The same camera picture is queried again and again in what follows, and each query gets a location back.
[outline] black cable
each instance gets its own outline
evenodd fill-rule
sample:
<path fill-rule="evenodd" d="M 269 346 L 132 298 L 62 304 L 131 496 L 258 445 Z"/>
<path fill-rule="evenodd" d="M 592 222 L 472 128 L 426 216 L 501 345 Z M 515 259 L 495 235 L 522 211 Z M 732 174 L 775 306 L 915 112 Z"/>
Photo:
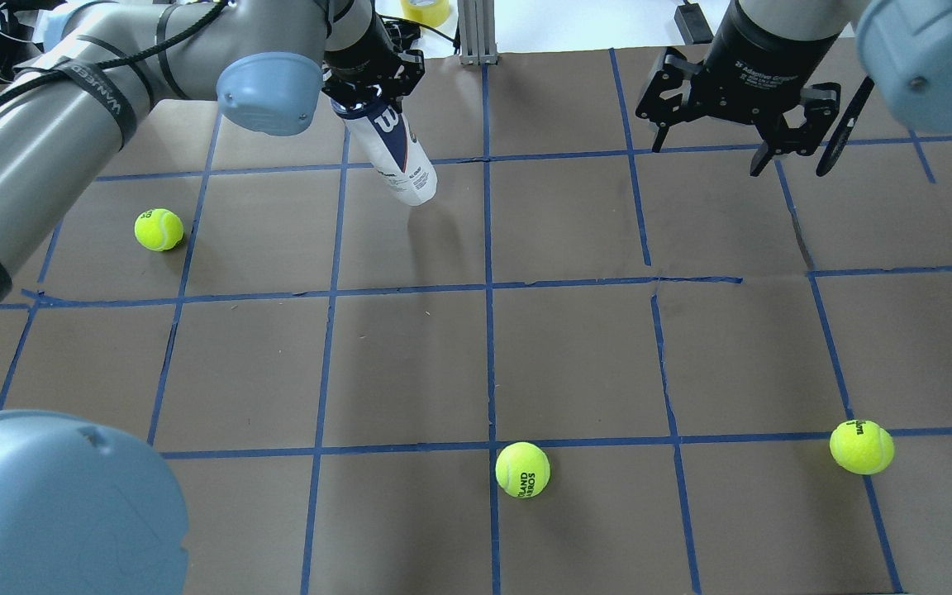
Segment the black cable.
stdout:
<path fill-rule="evenodd" d="M 175 35 L 175 37 L 166 39 L 163 42 L 161 42 L 161 44 L 152 45 L 151 48 L 141 50 L 139 53 L 132 54 L 130 56 L 127 56 L 126 58 L 117 58 L 113 60 L 101 61 L 101 63 L 97 63 L 95 65 L 97 65 L 98 68 L 102 70 L 109 70 L 112 68 L 121 67 L 122 65 L 130 65 L 134 63 L 139 63 L 139 61 L 142 61 L 142 60 L 146 60 L 146 58 L 155 56 L 156 54 L 164 52 L 164 50 L 168 50 L 169 48 L 173 48 L 173 46 L 181 44 L 181 42 L 186 41 L 186 39 L 193 37 L 193 35 L 195 35 L 197 31 L 204 29 L 204 26 L 207 26 L 209 22 L 212 22 L 212 20 L 215 20 L 216 17 L 218 17 L 222 13 L 224 8 L 226 8 L 226 0 L 216 0 L 215 5 L 214 7 L 212 7 L 211 11 L 205 12 L 205 14 L 201 16 L 201 18 L 197 19 L 197 21 L 194 22 L 191 26 L 186 27 L 185 30 L 180 31 L 180 33 Z M 18 84 L 18 86 L 12 87 L 11 89 L 8 89 L 7 91 L 5 91 L 3 94 L 0 94 L 0 107 L 7 105 L 7 103 L 11 102 L 12 99 L 19 98 L 20 95 L 23 95 L 26 92 L 42 87 L 43 84 L 49 84 L 49 83 L 57 82 L 57 80 L 67 80 L 67 79 L 68 79 L 68 75 L 64 74 L 64 72 L 61 72 L 59 70 L 53 70 L 48 73 L 42 74 L 41 76 L 38 76 L 38 78 L 36 79 L 29 80 L 29 82 L 20 83 Z"/>
<path fill-rule="evenodd" d="M 428 31 L 433 31 L 433 33 L 435 33 L 435 34 L 438 35 L 439 37 L 442 37 L 443 39 L 446 39 L 447 41 L 449 41 L 451 44 L 454 44 L 454 38 L 453 38 L 453 37 L 450 37 L 450 35 L 447 35 L 447 34 L 443 33 L 443 31 L 439 31 L 438 29 L 436 29 L 436 28 L 433 27 L 433 26 L 427 26 L 427 25 L 424 24 L 423 22 L 416 22 L 416 21 L 412 21 L 412 20 L 409 20 L 409 19 L 399 18 L 399 17 L 385 17 L 385 16 L 381 16 L 381 18 L 384 19 L 384 20 L 392 20 L 392 21 L 408 22 L 408 23 L 411 23 L 411 24 L 416 24 L 416 26 L 419 26 L 421 29 L 427 29 Z"/>
<path fill-rule="evenodd" d="M 859 84 L 858 90 L 854 91 L 854 97 L 850 99 L 850 104 L 847 104 L 847 109 L 844 110 L 840 123 L 835 126 L 835 131 L 832 132 L 832 138 L 828 141 L 824 154 L 817 162 L 817 169 L 815 170 L 817 177 L 820 178 L 831 172 L 835 162 L 839 161 L 840 155 L 843 154 L 843 148 L 847 146 L 847 140 L 850 139 L 850 133 L 854 132 L 854 124 L 858 123 L 858 115 L 865 107 L 865 102 L 869 100 L 869 94 L 872 93 L 873 86 L 875 86 L 873 80 L 866 76 L 865 80 L 862 80 L 862 83 Z"/>

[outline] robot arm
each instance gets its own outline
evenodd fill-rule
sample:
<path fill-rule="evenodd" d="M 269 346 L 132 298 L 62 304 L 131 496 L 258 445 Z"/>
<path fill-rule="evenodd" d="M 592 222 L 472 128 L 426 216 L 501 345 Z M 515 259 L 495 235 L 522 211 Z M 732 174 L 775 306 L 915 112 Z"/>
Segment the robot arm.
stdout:
<path fill-rule="evenodd" d="M 371 0 L 83 0 L 55 10 L 48 37 L 34 70 L 0 95 L 0 302 L 161 99 L 215 99 L 251 131 L 296 135 L 314 116 L 322 61 L 334 98 L 377 89 L 397 102 L 424 72 Z"/>
<path fill-rule="evenodd" d="M 819 174 L 838 157 L 873 80 L 902 124 L 952 131 L 952 0 L 732 0 L 705 60 L 692 64 L 668 48 L 651 69 L 635 114 L 657 130 L 653 151 L 673 125 L 710 116 L 759 131 L 752 176 L 775 155 L 815 154 L 839 114 L 841 89 L 807 80 L 849 22 L 869 79 Z M 676 89 L 683 93 L 664 96 Z M 806 120 L 792 128 L 783 114 L 796 106 Z"/>

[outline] yellow-green tennis ball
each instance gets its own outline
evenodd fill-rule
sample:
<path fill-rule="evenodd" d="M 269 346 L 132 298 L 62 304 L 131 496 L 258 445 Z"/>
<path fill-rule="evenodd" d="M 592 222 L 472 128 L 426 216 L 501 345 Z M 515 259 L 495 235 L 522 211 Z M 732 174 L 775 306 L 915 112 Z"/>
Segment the yellow-green tennis ball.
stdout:
<path fill-rule="evenodd" d="M 498 453 L 494 477 L 509 496 L 539 496 L 549 482 L 549 459 L 536 445 L 513 443 Z"/>
<path fill-rule="evenodd" d="M 135 219 L 135 240 L 154 252 L 173 249 L 182 241 L 182 220 L 167 208 L 151 208 Z"/>
<path fill-rule="evenodd" d="M 832 459 L 852 474 L 879 474 L 895 459 L 895 441 L 887 430 L 868 419 L 844 421 L 828 440 Z"/>

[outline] white cylindrical container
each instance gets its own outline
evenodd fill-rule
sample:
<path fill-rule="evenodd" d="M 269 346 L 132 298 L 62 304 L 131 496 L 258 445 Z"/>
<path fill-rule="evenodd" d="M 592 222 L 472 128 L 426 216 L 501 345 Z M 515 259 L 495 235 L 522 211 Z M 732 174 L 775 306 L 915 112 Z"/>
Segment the white cylindrical container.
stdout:
<path fill-rule="evenodd" d="M 362 146 L 394 197 L 416 207 L 435 196 L 436 171 L 407 117 L 381 98 L 355 107 L 332 105 L 351 132 L 351 140 Z"/>

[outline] blue grid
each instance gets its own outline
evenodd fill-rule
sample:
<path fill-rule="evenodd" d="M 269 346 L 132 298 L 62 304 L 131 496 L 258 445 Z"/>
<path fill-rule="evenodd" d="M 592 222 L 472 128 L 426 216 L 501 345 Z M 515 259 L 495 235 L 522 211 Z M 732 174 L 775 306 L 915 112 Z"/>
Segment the blue grid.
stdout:
<path fill-rule="evenodd" d="M 179 321 L 181 320 L 183 306 L 188 302 L 216 302 L 216 301 L 241 301 L 241 300 L 283 300 L 284 298 L 329 298 L 328 321 L 326 328 L 324 355 L 322 356 L 321 389 L 320 402 L 318 403 L 317 418 L 317 437 L 315 445 L 312 448 L 282 448 L 282 449 L 248 449 L 248 450 L 217 450 L 217 451 L 184 451 L 184 452 L 164 452 L 162 455 L 166 459 L 237 459 L 237 457 L 267 457 L 267 456 L 311 456 L 313 460 L 310 500 L 307 504 L 307 529 L 305 538 L 305 551 L 302 558 L 302 593 L 306 594 L 310 588 L 310 569 L 311 553 L 313 550 L 313 534 L 315 513 L 317 513 L 317 491 L 318 475 L 320 475 L 320 463 L 322 456 L 329 455 L 363 455 L 364 453 L 385 453 L 385 452 L 443 452 L 443 451 L 483 451 L 488 452 L 488 476 L 490 477 L 490 530 L 491 530 L 491 558 L 492 558 L 492 587 L 495 595 L 500 595 L 502 591 L 502 576 L 500 576 L 500 559 L 498 544 L 498 492 L 495 487 L 494 479 L 494 459 L 498 449 L 505 447 L 507 443 L 502 443 L 496 438 L 496 416 L 495 416 L 495 382 L 494 382 L 494 291 L 508 289 L 525 289 L 532 287 L 579 287 L 579 286 L 611 286 L 628 285 L 628 283 L 743 283 L 741 278 L 732 278 L 732 276 L 704 276 L 704 278 L 665 278 L 665 276 L 635 276 L 634 278 L 596 278 L 596 279 L 567 279 L 567 281 L 544 281 L 537 283 L 496 283 L 493 279 L 492 267 L 492 201 L 491 201 L 491 167 L 496 162 L 507 161 L 526 161 L 526 159 L 572 159 L 572 158 L 597 158 L 597 157 L 622 157 L 626 155 L 628 164 L 631 167 L 631 186 L 634 192 L 635 214 L 637 214 L 639 237 L 642 244 L 642 253 L 645 257 L 645 263 L 651 263 L 649 253 L 649 242 L 645 232 L 645 214 L 641 207 L 641 193 L 637 179 L 637 169 L 635 168 L 635 155 L 648 155 L 650 150 L 641 148 L 636 150 L 632 145 L 630 122 L 627 117 L 626 101 L 623 94 L 619 64 L 616 61 L 615 50 L 609 50 L 609 60 L 612 66 L 612 76 L 616 83 L 616 94 L 619 97 L 620 113 L 624 126 L 624 137 L 626 140 L 626 150 L 604 150 L 604 151 L 579 151 L 579 152 L 559 152 L 558 154 L 537 154 L 537 155 L 491 155 L 491 129 L 490 129 L 490 101 L 488 100 L 488 69 L 483 66 L 483 155 L 473 158 L 461 159 L 434 159 L 436 164 L 455 164 L 455 163 L 483 163 L 483 181 L 484 181 L 484 249 L 486 250 L 486 283 L 471 283 L 471 285 L 442 285 L 442 286 L 424 286 L 424 287 L 390 287 L 373 288 L 360 290 L 339 290 L 336 282 L 340 273 L 340 238 L 341 227 L 343 227 L 344 199 L 347 181 L 347 172 L 349 169 L 367 169 L 371 167 L 369 163 L 351 163 L 348 160 L 349 140 L 345 132 L 345 143 L 343 155 L 339 164 L 325 165 L 305 165 L 305 166 L 287 166 L 287 167 L 265 167 L 265 169 L 212 169 L 212 157 L 214 157 L 220 117 L 216 118 L 215 129 L 212 133 L 211 145 L 208 147 L 207 159 L 205 159 L 204 169 L 200 172 L 182 172 L 182 173 L 162 173 L 162 174 L 124 174 L 124 176 L 102 176 L 98 181 L 117 181 L 117 180 L 144 180 L 144 179 L 162 179 L 178 177 L 197 177 L 202 178 L 198 206 L 193 219 L 192 234 L 190 234 L 188 251 L 183 268 L 182 278 L 178 286 L 178 295 L 174 298 L 163 298 L 163 300 L 135 300 L 135 301 L 68 301 L 60 300 L 56 297 L 45 295 L 41 291 L 32 293 L 22 290 L 22 294 L 30 298 L 31 302 L 15 302 L 15 304 L 4 304 L 2 309 L 27 310 L 27 320 L 23 331 L 17 343 L 17 347 L 12 357 L 10 368 L 7 371 L 0 392 L 0 410 L 5 407 L 7 396 L 10 392 L 12 378 L 14 378 L 17 363 L 23 353 L 26 339 L 31 330 L 35 317 L 40 309 L 46 308 L 116 308 L 116 307 L 143 307 L 158 305 L 174 305 L 174 319 L 171 325 L 169 341 L 165 347 L 165 355 L 161 377 L 159 377 L 158 389 L 155 395 L 154 413 L 150 418 L 149 433 L 147 440 L 149 444 L 155 441 L 156 425 L 159 419 L 159 406 L 161 406 L 167 375 L 169 375 L 171 354 L 174 349 L 174 339 L 178 332 Z M 921 160 L 923 170 L 930 183 L 935 183 L 935 177 L 932 169 L 923 154 L 923 143 L 941 143 L 952 142 L 952 136 L 919 136 L 910 131 L 909 138 L 897 139 L 869 139 L 852 140 L 853 145 L 880 145 L 880 144 L 912 144 L 915 148 L 918 159 Z M 734 150 L 754 150 L 757 145 L 754 144 L 736 144 L 736 145 L 706 145 L 690 147 L 669 147 L 664 148 L 664 152 L 704 152 L 704 151 L 734 151 Z M 192 261 L 193 247 L 195 247 L 195 238 L 199 230 L 200 217 L 203 206 L 205 191 L 207 191 L 207 182 L 212 176 L 230 176 L 230 174 L 264 174 L 279 172 L 306 172 L 306 170 L 339 170 L 340 171 L 340 196 L 339 206 L 337 207 L 336 219 L 336 245 L 333 253 L 333 272 L 330 289 L 328 291 L 307 291 L 307 293 L 247 293 L 247 294 L 228 294 L 228 295 L 186 295 L 185 288 L 188 281 L 188 271 L 190 261 Z M 794 206 L 789 192 L 785 172 L 779 163 L 777 164 L 778 177 L 781 181 L 783 199 L 785 207 L 788 208 L 793 223 L 797 228 L 797 240 L 803 244 L 802 228 L 796 206 Z M 38 282 L 42 283 L 45 279 L 46 270 L 50 266 L 54 249 L 57 244 L 57 236 L 60 234 L 60 225 L 56 227 L 50 245 L 46 250 Z M 805 245 L 801 245 L 806 254 Z M 834 278 L 835 276 L 861 276 L 861 275 L 892 275 L 892 274 L 949 274 L 952 272 L 952 266 L 942 267 L 903 267 L 895 269 L 844 269 L 844 270 L 820 270 L 813 266 L 813 260 L 809 259 L 810 270 L 807 274 L 810 288 L 812 288 L 813 300 L 815 300 L 817 313 L 821 320 L 822 329 L 825 336 L 828 351 L 830 351 L 832 368 L 835 372 L 836 383 L 840 391 L 840 397 L 844 413 L 847 418 L 854 418 L 854 410 L 850 404 L 850 395 L 847 393 L 846 381 L 843 376 L 842 368 L 839 362 L 839 355 L 836 353 L 835 340 L 831 334 L 831 324 L 828 321 L 825 312 L 824 302 L 822 301 L 817 280 L 819 278 Z M 447 291 L 484 291 L 487 295 L 487 347 L 488 347 L 488 440 L 487 441 L 461 441 L 460 443 L 424 443 L 424 444 L 399 444 L 399 445 L 351 445 L 350 447 L 325 447 L 321 443 L 322 431 L 324 431 L 324 416 L 326 410 L 326 396 L 329 381 L 330 355 L 332 348 L 333 321 L 336 311 L 336 298 L 340 295 L 380 295 L 394 293 L 447 293 Z M 688 509 L 688 493 L 685 487 L 685 477 L 683 469 L 683 445 L 691 444 L 730 444 L 730 443 L 752 443 L 752 441 L 794 441 L 794 440 L 827 440 L 830 432 L 793 432 L 793 433 L 753 433 L 753 434 L 713 434 L 713 436 L 683 436 L 678 432 L 677 421 L 674 411 L 671 407 L 671 398 L 669 398 L 669 381 L 665 368 L 666 341 L 664 338 L 664 325 L 659 312 L 659 303 L 656 295 L 651 298 L 651 323 L 654 328 L 654 338 L 656 339 L 659 365 L 661 370 L 662 382 L 664 382 L 664 406 L 668 412 L 669 436 L 639 436 L 639 437 L 603 437 L 603 438 L 578 438 L 577 440 L 536 440 L 536 444 L 545 448 L 593 448 L 607 447 L 608 445 L 671 445 L 674 449 L 674 460 L 676 469 L 676 479 L 678 487 L 678 496 L 681 506 L 681 517 L 683 518 L 683 533 L 685 546 L 687 546 L 688 564 L 690 564 L 690 574 L 693 591 L 697 594 L 702 592 L 700 588 L 699 566 L 697 560 L 697 551 L 695 539 L 692 531 L 692 520 L 690 509 Z M 948 428 L 895 428 L 891 429 L 895 436 L 952 436 L 952 426 Z M 888 541 L 887 527 L 883 524 L 883 516 L 879 511 L 879 505 L 876 498 L 876 491 L 873 488 L 871 478 L 864 478 L 866 494 L 868 494 L 870 511 L 873 513 L 873 519 L 876 523 L 877 535 L 883 547 L 883 556 L 885 565 L 887 565 L 888 575 L 892 580 L 892 587 L 896 592 L 902 591 L 902 580 L 898 576 L 895 568 L 891 546 Z"/>

